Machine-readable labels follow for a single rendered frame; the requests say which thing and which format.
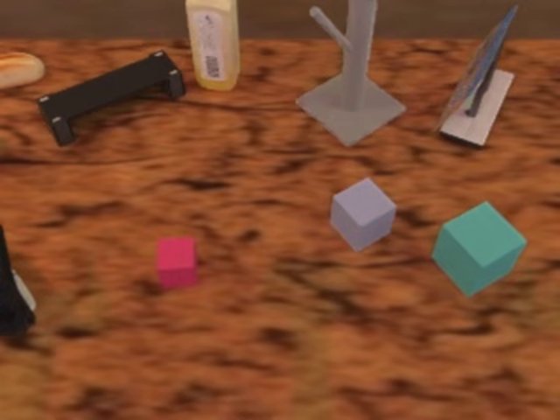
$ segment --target brown wood grain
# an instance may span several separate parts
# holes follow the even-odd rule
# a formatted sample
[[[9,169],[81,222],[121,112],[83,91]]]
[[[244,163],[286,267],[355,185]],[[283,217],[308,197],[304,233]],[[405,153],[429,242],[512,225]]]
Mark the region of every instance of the brown wood grain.
[[[29,337],[0,347],[0,417],[289,419],[311,412],[294,406],[302,383],[325,378],[307,395],[329,420],[558,419],[560,42],[507,43],[516,79],[484,150],[431,133],[475,45],[376,43],[371,76],[408,112],[346,149],[295,105],[339,71],[329,41],[245,42],[225,94],[193,85],[181,42],[3,42],[47,76],[0,92],[0,221],[38,300]],[[37,98],[162,47],[183,99],[85,116],[80,141],[56,146]],[[354,253],[329,206],[365,177],[398,214]],[[484,200],[528,248],[468,299],[430,253]],[[181,235],[200,284],[163,293],[156,243]]]

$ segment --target large cube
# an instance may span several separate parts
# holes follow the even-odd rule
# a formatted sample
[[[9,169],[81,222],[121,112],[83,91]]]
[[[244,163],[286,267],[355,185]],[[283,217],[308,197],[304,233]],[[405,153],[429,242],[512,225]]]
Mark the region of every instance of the large cube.
[[[490,203],[445,223],[432,258],[467,296],[507,275],[527,241]]]
[[[331,225],[354,251],[388,235],[395,214],[395,203],[369,178],[332,198]]]
[[[157,243],[157,274],[165,289],[197,283],[196,250],[192,238],[167,238]]]

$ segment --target lavender cube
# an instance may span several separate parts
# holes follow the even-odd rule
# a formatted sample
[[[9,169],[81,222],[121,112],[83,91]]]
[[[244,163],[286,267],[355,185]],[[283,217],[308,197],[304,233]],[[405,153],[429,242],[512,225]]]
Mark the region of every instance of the lavender cube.
[[[388,235],[395,214],[395,203],[369,178],[332,198],[331,225],[354,251]]]

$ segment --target bread roll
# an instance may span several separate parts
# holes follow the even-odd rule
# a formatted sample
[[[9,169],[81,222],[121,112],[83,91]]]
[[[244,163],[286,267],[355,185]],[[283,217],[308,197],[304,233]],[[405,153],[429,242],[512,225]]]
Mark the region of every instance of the bread roll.
[[[0,89],[39,81],[45,75],[43,61],[24,52],[0,54]]]

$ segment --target bottle label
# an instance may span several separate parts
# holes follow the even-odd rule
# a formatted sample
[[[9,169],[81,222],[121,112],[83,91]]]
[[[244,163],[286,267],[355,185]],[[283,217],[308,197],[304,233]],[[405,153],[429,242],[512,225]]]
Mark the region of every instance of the bottle label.
[[[222,16],[210,10],[196,11],[193,21],[196,25],[203,76],[212,81],[224,81],[226,72],[221,41],[224,29]]]

